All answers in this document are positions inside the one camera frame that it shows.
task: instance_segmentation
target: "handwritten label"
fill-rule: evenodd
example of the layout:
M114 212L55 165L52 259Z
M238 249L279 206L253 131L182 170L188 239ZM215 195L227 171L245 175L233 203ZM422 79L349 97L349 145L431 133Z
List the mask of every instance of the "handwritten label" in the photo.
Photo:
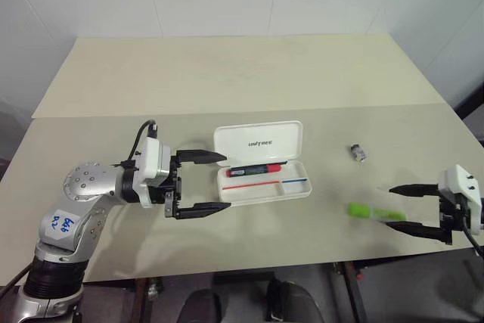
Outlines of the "handwritten label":
M56 210L51 217L51 224L45 229L45 235L55 240L67 237L76 230L79 216L63 210Z

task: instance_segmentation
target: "floor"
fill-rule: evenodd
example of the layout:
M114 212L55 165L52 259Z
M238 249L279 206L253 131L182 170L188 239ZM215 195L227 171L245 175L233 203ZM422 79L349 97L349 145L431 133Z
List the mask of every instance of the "floor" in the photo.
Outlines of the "floor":
M305 287L326 323L353 321L343 277L334 273L332 264L256 272L267 271ZM372 323L480 322L484 316L484 264L471 249L417 256L361 272L358 284ZM190 293L206 287L221 297L224 323L263 321L266 285L266 281L214 284L211 273L165 277L151 321L175 323ZM133 296L133 292L121 288L86 286L83 321L127 323ZM12 298L2 302L1 314L8 311Z

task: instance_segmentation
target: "white wall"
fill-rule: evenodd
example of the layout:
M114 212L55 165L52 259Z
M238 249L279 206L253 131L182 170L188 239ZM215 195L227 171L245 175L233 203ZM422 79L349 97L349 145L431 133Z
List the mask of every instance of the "white wall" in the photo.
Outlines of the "white wall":
M452 105L484 76L482 0L0 0L0 96L28 119L77 36L390 32Z

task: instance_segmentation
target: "table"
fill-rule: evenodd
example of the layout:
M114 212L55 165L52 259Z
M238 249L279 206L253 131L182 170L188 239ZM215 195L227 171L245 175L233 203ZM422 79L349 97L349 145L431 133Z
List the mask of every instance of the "table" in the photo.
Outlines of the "table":
M484 150L388 35L79 39L0 183L0 284L33 257L37 228L76 164L127 157L154 118L173 150L213 148L218 126L299 120L311 196L176 221L115 207L86 281L370 259L470 246L346 215L349 202L438 224L436 198L388 194L459 163L484 184ZM348 146L368 154L355 162ZM182 204L217 200L217 166L185 165ZM484 238L477 238L480 243Z

